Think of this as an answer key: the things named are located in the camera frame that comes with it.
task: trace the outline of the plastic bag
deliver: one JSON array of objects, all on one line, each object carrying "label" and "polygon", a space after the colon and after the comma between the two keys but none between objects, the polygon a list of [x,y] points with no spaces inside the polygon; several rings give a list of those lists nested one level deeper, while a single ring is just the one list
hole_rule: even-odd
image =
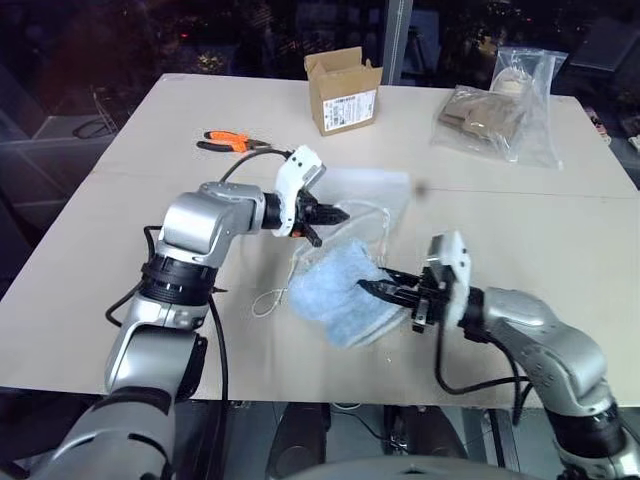
[{"label": "plastic bag", "polygon": [[488,158],[561,169],[551,140],[549,92],[563,55],[501,49],[492,91],[457,86],[438,115],[432,143]]},{"label": "plastic bag", "polygon": [[[340,245],[361,240],[378,267],[386,264],[389,236],[400,221],[411,194],[410,179],[404,172],[363,168],[332,168],[311,192],[322,203],[330,203],[350,215],[334,226],[314,227],[322,247],[314,248],[301,239],[291,258],[286,284],[294,275],[307,272],[327,252]],[[287,286],[259,295],[253,302],[256,318],[266,317],[280,305]]]}]

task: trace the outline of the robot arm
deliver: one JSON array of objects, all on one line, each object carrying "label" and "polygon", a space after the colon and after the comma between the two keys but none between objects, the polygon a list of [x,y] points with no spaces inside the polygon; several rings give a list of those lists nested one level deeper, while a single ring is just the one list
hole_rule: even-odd
[{"label": "robot arm", "polygon": [[620,424],[604,378],[604,354],[589,336],[562,323],[532,295],[470,287],[471,259],[458,232],[434,237],[420,276],[389,274],[394,281],[359,283],[383,300],[411,308],[415,331],[457,325],[467,339],[510,352],[544,405],[567,478],[640,474],[638,446]]},{"label": "robot arm", "polygon": [[319,246],[313,225],[349,218],[307,191],[323,173],[302,146],[280,168],[274,193],[210,182],[174,201],[107,360],[109,395],[78,420],[36,478],[172,478],[174,404],[200,382],[207,340],[196,330],[231,242],[267,229]]}]

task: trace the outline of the white table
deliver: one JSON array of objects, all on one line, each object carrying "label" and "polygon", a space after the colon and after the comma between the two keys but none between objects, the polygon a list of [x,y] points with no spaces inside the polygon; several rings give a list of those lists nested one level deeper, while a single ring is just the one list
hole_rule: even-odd
[{"label": "white table", "polygon": [[[308,144],[327,167],[407,171],[430,193],[412,197],[390,246],[389,266],[417,272],[432,235],[459,229],[473,283],[526,290],[604,349],[621,405],[640,405],[630,377],[640,338],[638,192],[573,98],[554,98],[552,124],[563,171],[510,165],[429,145],[446,90],[381,87],[375,124],[323,138],[305,82],[165,75],[80,186],[0,304],[0,384],[104,391],[116,329],[105,308],[139,278],[142,226],[161,222],[171,201],[217,179],[235,154],[198,150],[204,129],[249,132],[282,148]],[[263,157],[234,181],[273,186],[280,165]],[[505,406],[508,386],[463,397],[433,378],[435,332],[409,325],[371,346],[337,350],[286,301],[268,318],[250,309],[282,285],[294,240],[267,232],[237,239],[219,275],[230,361],[230,398]],[[211,321],[195,398],[219,398]],[[509,374],[495,349],[448,341],[450,383]]]}]

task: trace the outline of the cardboard box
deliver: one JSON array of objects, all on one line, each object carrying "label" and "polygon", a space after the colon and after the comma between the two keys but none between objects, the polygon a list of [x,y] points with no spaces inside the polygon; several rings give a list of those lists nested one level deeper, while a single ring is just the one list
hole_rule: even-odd
[{"label": "cardboard box", "polygon": [[311,114],[322,135],[374,122],[382,68],[362,65],[362,48],[316,53],[304,58]]}]

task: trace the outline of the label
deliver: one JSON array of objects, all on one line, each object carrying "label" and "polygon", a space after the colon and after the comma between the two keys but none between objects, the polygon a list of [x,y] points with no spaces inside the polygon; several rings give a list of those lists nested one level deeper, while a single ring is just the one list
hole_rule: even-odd
[{"label": "label", "polygon": [[373,117],[375,102],[375,90],[325,100],[322,104],[324,129],[330,132],[369,120]]}]

